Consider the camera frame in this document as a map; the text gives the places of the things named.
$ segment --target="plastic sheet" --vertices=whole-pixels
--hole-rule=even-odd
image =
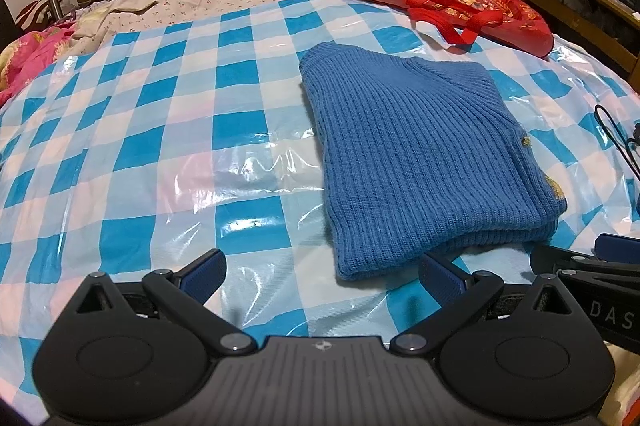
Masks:
[[[321,149],[298,72],[302,53],[328,40],[484,65],[568,199],[552,244],[589,253],[601,232],[640,229],[637,183],[592,116],[600,102],[630,132],[638,96],[564,40],[547,60],[485,38],[460,49],[357,0],[290,0],[121,34],[57,63],[0,114],[3,398],[34,422],[44,416],[31,359],[98,268],[138,280],[219,247],[227,278],[207,307],[258,340],[388,342],[438,308],[411,269],[335,278]],[[456,263],[527,282],[527,247],[466,250]]]

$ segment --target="wooden table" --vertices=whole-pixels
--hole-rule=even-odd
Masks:
[[[640,21],[632,16],[630,9],[615,0],[591,0],[602,9],[612,13],[616,22],[625,24],[634,34],[634,40],[625,45],[615,40],[592,22],[563,5],[559,0],[524,0],[547,20],[554,32],[575,41],[594,54],[604,64],[626,79],[631,87],[640,92]],[[562,29],[569,28],[569,35]]]

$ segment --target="sweater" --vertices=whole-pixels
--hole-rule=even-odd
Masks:
[[[321,43],[300,72],[340,278],[556,230],[564,195],[481,65]]]

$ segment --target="black cord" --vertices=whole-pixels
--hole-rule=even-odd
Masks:
[[[609,121],[613,126],[613,128],[616,129],[616,133],[618,134],[618,137],[620,138],[620,140],[617,140],[614,137],[611,130],[604,124],[602,118],[600,117],[599,111],[604,112],[604,114],[609,118]],[[620,155],[622,155],[622,158],[625,160],[627,165],[631,168],[631,171],[633,172],[633,174],[636,176],[638,180],[640,180],[640,167],[638,166],[638,162],[636,161],[635,154],[633,153],[633,150],[631,149],[631,146],[630,146],[632,144],[639,145],[640,142],[638,142],[635,138],[627,138],[622,133],[622,131],[616,126],[616,123],[613,120],[613,117],[611,117],[611,114],[609,113],[609,111],[601,104],[597,104],[595,106],[595,108],[593,109],[593,115],[596,118],[596,121],[598,122],[598,124],[604,130],[604,133],[607,135],[607,137],[609,137],[612,143],[616,145],[616,148],[620,152]]]

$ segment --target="red shopping bag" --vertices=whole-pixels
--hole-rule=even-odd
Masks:
[[[368,1],[407,9],[411,19],[435,25],[453,45],[471,45],[482,34],[543,58],[554,44],[542,16],[521,0]]]

